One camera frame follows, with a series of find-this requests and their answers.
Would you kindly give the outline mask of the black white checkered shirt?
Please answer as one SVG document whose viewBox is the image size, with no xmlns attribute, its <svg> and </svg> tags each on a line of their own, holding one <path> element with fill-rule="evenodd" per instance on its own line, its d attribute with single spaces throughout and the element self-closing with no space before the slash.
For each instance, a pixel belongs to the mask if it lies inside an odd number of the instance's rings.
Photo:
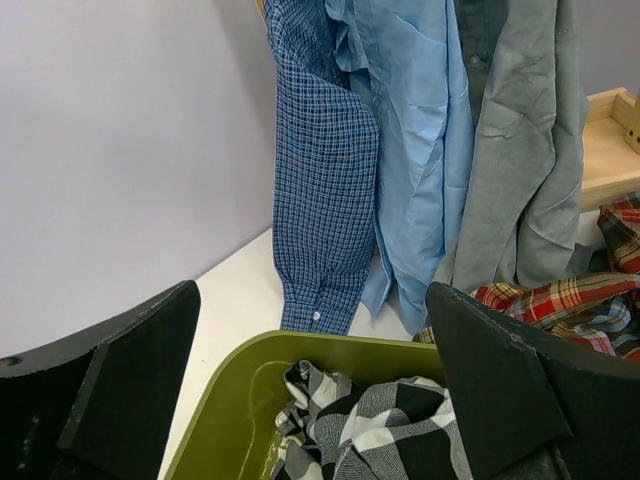
<svg viewBox="0 0 640 480">
<path fill-rule="evenodd" d="M 274 479 L 469 479 L 450 392 L 420 376 L 362 387 L 301 360 L 284 375 Z"/>
</svg>

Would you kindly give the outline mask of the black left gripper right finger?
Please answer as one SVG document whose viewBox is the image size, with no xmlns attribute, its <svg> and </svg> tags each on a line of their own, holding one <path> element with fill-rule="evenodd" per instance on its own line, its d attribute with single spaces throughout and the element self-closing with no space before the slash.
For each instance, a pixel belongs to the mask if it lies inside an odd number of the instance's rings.
<svg viewBox="0 0 640 480">
<path fill-rule="evenodd" d="M 638 363 L 446 284 L 429 287 L 427 306 L 474 478 L 638 478 Z"/>
</svg>

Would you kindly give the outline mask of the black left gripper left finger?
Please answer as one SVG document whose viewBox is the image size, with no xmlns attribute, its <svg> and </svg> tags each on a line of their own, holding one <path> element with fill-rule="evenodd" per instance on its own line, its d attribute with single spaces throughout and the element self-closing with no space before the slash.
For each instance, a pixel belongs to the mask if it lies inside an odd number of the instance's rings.
<svg viewBox="0 0 640 480">
<path fill-rule="evenodd" d="M 155 479 L 201 306 L 192 280 L 1 360 L 4 479 Z"/>
</svg>

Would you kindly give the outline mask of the red plaid shirt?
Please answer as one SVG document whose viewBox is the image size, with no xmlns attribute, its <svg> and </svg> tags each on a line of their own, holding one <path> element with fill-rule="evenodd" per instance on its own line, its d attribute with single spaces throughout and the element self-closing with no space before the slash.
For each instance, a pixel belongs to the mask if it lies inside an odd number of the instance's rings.
<svg viewBox="0 0 640 480">
<path fill-rule="evenodd" d="M 599 208 L 603 270 L 576 248 L 579 196 L 549 204 L 534 194 L 485 215 L 465 218 L 433 285 L 444 284 L 486 306 L 597 352 L 639 358 L 639 193 Z"/>
</svg>

